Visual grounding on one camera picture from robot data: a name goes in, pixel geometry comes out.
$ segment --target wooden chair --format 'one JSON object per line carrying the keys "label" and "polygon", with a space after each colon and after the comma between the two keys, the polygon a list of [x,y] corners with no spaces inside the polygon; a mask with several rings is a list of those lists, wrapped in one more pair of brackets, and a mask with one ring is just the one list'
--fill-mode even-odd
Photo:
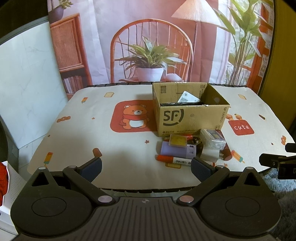
{"label": "wooden chair", "polygon": [[[111,83],[114,83],[114,69],[115,62],[119,66],[122,57],[130,56],[131,53],[127,51],[126,44],[140,45],[143,43],[142,37],[147,37],[152,43],[157,45],[168,46],[172,52],[179,54],[179,58],[183,59],[187,64],[176,64],[176,68],[169,67],[167,73],[176,73],[182,80],[187,81],[190,61],[192,59],[193,50],[192,44],[187,34],[178,26],[159,19],[142,19],[129,23],[122,27],[113,37],[111,41],[110,50],[110,71]],[[123,68],[124,80],[126,82],[136,82],[135,71]]]}

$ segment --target qr code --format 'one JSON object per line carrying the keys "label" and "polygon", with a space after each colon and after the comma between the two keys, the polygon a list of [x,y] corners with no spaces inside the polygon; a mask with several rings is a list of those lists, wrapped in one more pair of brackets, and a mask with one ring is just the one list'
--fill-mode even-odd
{"label": "qr code", "polygon": [[187,102],[188,100],[187,99],[185,99],[184,97],[182,97],[181,99],[180,99],[180,102],[181,103],[184,103],[184,102]]}
{"label": "qr code", "polygon": [[160,86],[160,93],[161,94],[166,94],[166,85],[161,85]]}

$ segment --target backdrop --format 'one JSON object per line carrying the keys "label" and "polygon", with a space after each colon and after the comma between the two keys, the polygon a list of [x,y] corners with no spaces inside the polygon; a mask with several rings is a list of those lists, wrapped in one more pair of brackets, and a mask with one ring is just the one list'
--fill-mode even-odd
{"label": "backdrop", "polygon": [[[127,46],[121,43],[142,45],[141,35],[152,42],[157,38],[159,45],[166,45],[174,35],[168,26],[139,23],[126,28],[111,47],[113,37],[129,23],[142,19],[165,20],[183,30],[193,44],[195,21],[172,15],[183,4],[198,8],[199,1],[48,0],[52,41],[68,98],[87,85],[118,82],[127,77],[119,61],[110,61],[126,55]],[[197,23],[190,81],[247,85],[257,93],[271,47],[273,2],[207,0],[207,3],[215,10],[221,25]],[[182,45],[186,45],[183,39],[179,45],[175,43],[175,48]],[[179,76],[188,80],[187,75]]]}

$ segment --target bookshelf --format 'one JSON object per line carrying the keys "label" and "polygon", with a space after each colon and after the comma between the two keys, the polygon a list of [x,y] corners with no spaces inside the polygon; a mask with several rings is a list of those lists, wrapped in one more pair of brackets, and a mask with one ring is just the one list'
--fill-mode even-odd
{"label": "bookshelf", "polygon": [[54,52],[68,99],[92,85],[81,31],[79,13],[50,25]]}

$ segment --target white plastic basket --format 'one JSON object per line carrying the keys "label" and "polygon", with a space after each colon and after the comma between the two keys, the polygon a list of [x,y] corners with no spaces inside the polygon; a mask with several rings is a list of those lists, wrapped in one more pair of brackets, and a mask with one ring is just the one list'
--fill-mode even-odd
{"label": "white plastic basket", "polygon": [[10,218],[10,209],[20,191],[26,185],[26,181],[12,168],[12,166],[7,161],[2,162],[2,164],[6,166],[6,170],[8,172],[8,190],[3,196],[3,203],[2,206],[0,206],[0,220],[9,225],[13,225],[13,222]]}

